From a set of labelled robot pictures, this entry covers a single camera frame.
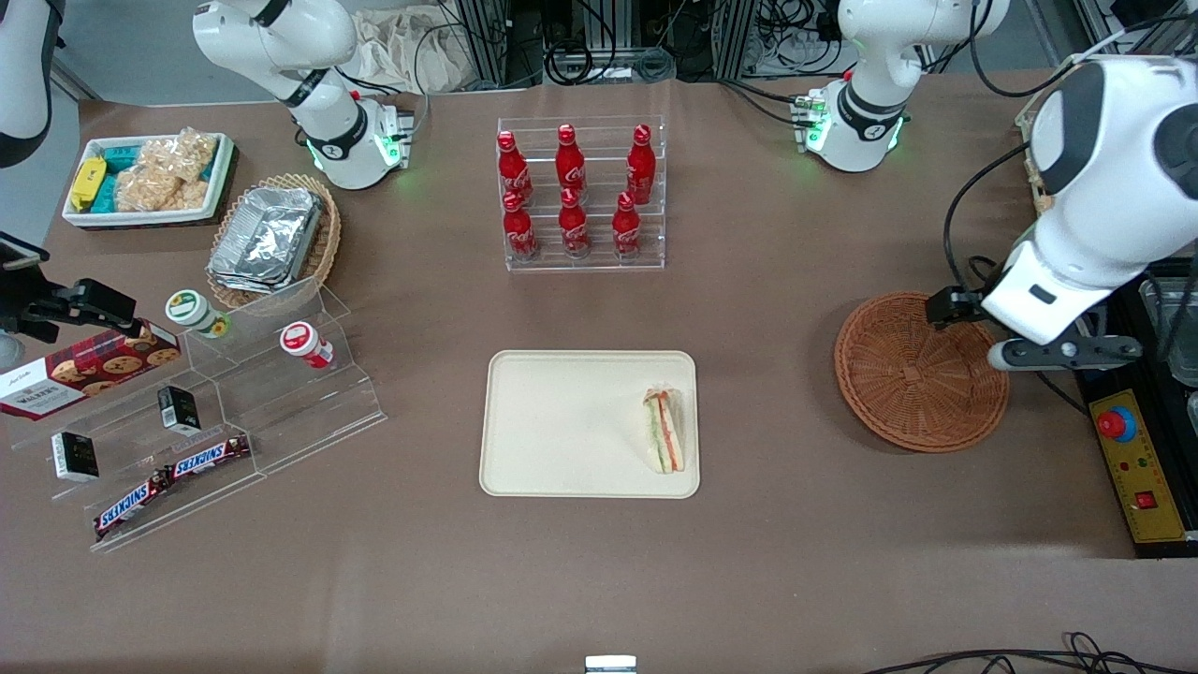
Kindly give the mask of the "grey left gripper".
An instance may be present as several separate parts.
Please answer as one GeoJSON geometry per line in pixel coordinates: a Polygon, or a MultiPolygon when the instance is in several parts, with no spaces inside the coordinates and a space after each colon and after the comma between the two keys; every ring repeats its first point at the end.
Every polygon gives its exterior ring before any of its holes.
{"type": "MultiPolygon", "coordinates": [[[[966,287],[943,287],[926,299],[926,321],[936,330],[986,320],[984,295],[966,287]]],[[[1137,362],[1144,348],[1135,338],[1105,334],[1061,334],[1051,344],[1015,338],[988,350],[991,368],[1005,372],[1117,370],[1137,362]]]]}

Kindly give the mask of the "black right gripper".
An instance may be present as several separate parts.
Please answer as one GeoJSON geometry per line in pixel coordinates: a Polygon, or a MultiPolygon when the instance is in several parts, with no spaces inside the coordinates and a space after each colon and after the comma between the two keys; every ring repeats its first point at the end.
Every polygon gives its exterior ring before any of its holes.
{"type": "Polygon", "coordinates": [[[1,329],[54,344],[59,324],[84,324],[79,311],[111,328],[137,324],[137,299],[91,278],[79,281],[79,308],[72,304],[74,286],[49,281],[1,283],[1,329]]]}

